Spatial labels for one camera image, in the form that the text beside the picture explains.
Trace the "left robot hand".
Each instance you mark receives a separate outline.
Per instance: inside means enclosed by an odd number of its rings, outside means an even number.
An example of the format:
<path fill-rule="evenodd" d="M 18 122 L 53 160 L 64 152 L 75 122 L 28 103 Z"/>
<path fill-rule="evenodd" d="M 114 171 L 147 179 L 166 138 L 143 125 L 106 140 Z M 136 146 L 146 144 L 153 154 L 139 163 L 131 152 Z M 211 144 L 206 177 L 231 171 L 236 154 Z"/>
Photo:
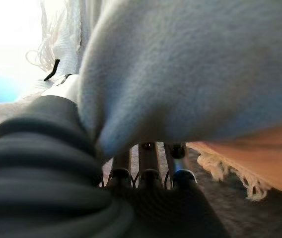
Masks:
<path fill-rule="evenodd" d="M 168 145 L 173 187 L 166 189 L 156 145 L 139 146 L 140 171 L 129 154 L 114 160 L 105 186 L 102 163 L 77 107 L 41 96 L 0 123 L 0 238 L 227 238 L 195 176 L 179 169 L 183 144 Z"/>

